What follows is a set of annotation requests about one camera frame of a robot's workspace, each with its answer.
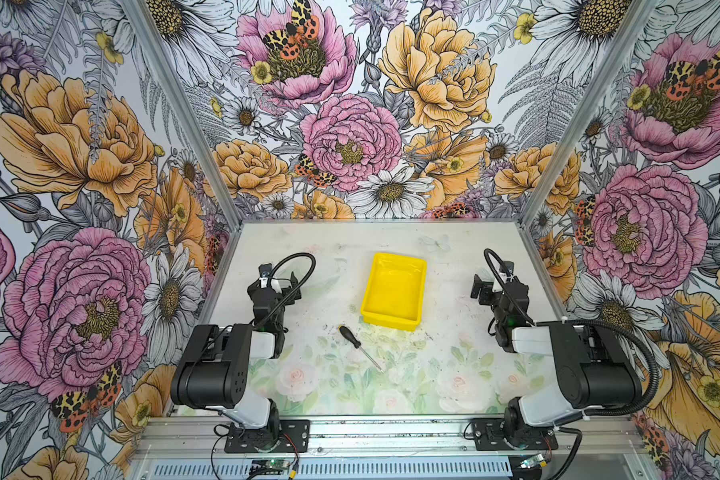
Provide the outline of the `black handled screwdriver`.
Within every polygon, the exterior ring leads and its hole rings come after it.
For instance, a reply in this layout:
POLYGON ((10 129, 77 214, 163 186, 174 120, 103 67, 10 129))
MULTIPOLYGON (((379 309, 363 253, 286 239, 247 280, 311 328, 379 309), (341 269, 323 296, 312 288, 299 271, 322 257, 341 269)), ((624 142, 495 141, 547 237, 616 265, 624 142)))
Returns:
POLYGON ((348 341, 355 350, 358 350, 360 353, 362 353, 370 362, 371 364, 379 371, 382 371, 381 365, 363 348, 361 341, 354 335, 354 333, 345 325, 340 325, 338 327, 339 333, 341 336, 348 341))

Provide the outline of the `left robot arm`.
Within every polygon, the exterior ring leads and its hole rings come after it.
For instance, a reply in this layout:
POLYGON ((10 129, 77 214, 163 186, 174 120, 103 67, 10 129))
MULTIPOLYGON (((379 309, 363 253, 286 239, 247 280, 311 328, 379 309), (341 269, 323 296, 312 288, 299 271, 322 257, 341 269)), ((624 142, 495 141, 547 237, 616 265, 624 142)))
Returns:
POLYGON ((247 386, 250 363, 281 356, 287 328, 285 307, 301 298, 296 276, 283 287, 257 280, 248 287, 254 319, 221 328, 194 328, 170 385, 178 406, 216 412, 247 432, 278 439, 281 431, 275 402, 247 386))

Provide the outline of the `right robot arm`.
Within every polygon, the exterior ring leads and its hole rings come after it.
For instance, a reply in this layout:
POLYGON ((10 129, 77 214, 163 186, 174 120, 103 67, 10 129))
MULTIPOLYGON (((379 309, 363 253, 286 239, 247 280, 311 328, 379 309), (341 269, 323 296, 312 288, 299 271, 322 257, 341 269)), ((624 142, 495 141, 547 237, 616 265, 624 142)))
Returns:
POLYGON ((554 446, 554 429, 586 416, 625 415, 643 398, 642 383, 619 339, 621 329, 603 322, 533 325, 525 318, 529 288, 512 279, 500 284, 475 275, 470 297, 493 313, 489 334, 511 354, 539 355, 554 375, 539 391, 507 402, 497 426, 475 426, 476 437, 498 437, 513 448, 554 446))

